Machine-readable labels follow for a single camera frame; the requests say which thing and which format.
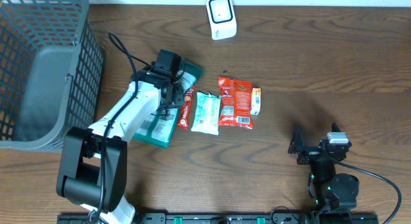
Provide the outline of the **red stick sachet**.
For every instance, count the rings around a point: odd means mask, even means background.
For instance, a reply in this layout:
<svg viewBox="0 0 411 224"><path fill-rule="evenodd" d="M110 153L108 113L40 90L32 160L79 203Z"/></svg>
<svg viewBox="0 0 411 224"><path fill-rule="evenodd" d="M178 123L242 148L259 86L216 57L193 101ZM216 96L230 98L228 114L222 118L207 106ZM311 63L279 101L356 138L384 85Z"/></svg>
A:
<svg viewBox="0 0 411 224"><path fill-rule="evenodd" d="M192 106L194 92L195 92L195 86L192 86L191 88L189 88L187 93L184 95L184 104L181 109L179 122L177 126L185 130L187 130L189 126L188 125L189 114L190 114L190 110Z"/></svg>

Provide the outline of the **dark green package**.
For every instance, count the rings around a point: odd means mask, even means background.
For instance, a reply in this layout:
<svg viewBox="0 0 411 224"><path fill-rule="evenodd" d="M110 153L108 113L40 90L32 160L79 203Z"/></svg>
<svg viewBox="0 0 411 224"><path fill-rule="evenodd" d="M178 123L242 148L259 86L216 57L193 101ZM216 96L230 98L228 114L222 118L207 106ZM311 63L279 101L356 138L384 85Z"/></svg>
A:
<svg viewBox="0 0 411 224"><path fill-rule="evenodd" d="M183 93L196 84L202 77L204 68L187 60L182 60L177 73L177 82L182 85ZM181 106L160 109L150 114L134 134L133 139L167 149L174 129L178 123Z"/></svg>

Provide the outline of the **light green wipes pack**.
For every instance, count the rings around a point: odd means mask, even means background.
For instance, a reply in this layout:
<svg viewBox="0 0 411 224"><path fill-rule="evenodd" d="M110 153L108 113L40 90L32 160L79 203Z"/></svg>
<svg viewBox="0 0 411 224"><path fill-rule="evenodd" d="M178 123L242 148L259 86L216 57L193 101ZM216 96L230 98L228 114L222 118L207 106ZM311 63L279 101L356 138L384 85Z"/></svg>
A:
<svg viewBox="0 0 411 224"><path fill-rule="evenodd" d="M191 131L218 135L220 104L220 96L197 92L197 105Z"/></svg>

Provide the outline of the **small orange white box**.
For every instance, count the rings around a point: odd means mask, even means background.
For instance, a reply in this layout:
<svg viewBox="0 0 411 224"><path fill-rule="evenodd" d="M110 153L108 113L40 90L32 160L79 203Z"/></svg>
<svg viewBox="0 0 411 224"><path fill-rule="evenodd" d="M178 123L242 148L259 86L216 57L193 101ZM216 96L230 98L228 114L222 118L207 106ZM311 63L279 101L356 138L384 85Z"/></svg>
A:
<svg viewBox="0 0 411 224"><path fill-rule="evenodd" d="M253 88L251 93L250 114L256 116L261 110L261 89Z"/></svg>

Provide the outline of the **red snack bag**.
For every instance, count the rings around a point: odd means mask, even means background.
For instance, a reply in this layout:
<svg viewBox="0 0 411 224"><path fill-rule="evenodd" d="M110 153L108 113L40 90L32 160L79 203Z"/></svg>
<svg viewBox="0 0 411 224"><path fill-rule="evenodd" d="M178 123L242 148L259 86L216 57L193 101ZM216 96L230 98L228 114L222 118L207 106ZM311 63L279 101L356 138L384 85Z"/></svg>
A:
<svg viewBox="0 0 411 224"><path fill-rule="evenodd" d="M221 92L222 107L218 126L253 129L250 113L252 83L235 78L219 77L218 86Z"/></svg>

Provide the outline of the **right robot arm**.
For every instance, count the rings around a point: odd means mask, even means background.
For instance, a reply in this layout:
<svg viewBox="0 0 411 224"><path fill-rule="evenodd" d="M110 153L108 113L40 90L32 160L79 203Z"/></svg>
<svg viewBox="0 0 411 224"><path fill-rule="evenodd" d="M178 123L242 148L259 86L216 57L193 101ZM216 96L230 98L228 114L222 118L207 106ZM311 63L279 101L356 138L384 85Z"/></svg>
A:
<svg viewBox="0 0 411 224"><path fill-rule="evenodd" d="M351 209L357 205L359 180L346 173L337 173L335 165L346 158L352 146L336 123L317 146L305 145L302 130L295 125L288 153L297 156L298 165L309 165L309 195L316 208L302 214L299 223L352 223Z"/></svg>

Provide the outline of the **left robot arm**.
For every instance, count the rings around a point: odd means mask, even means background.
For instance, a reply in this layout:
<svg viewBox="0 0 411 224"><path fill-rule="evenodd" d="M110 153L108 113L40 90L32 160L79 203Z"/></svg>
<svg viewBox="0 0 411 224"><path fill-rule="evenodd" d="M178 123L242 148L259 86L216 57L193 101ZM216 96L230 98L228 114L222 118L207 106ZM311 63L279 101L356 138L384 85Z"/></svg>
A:
<svg viewBox="0 0 411 224"><path fill-rule="evenodd" d="M100 120L67 132L57 194L89 213L61 214L58 223L133 222L136 208L125 198L128 144L148 116L183 105L181 62L160 50L152 65L133 73L123 97Z"/></svg>

